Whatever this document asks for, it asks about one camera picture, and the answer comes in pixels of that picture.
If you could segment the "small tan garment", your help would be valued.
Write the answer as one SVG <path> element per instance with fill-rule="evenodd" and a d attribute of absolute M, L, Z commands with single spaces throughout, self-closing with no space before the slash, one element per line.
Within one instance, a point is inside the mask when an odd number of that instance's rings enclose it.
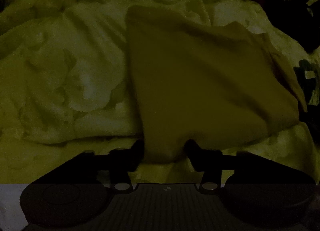
<path fill-rule="evenodd" d="M 148 162 L 175 161 L 188 140 L 224 150 L 264 139 L 307 110 L 293 68 L 265 33 L 143 6 L 128 9 L 126 26 Z"/>

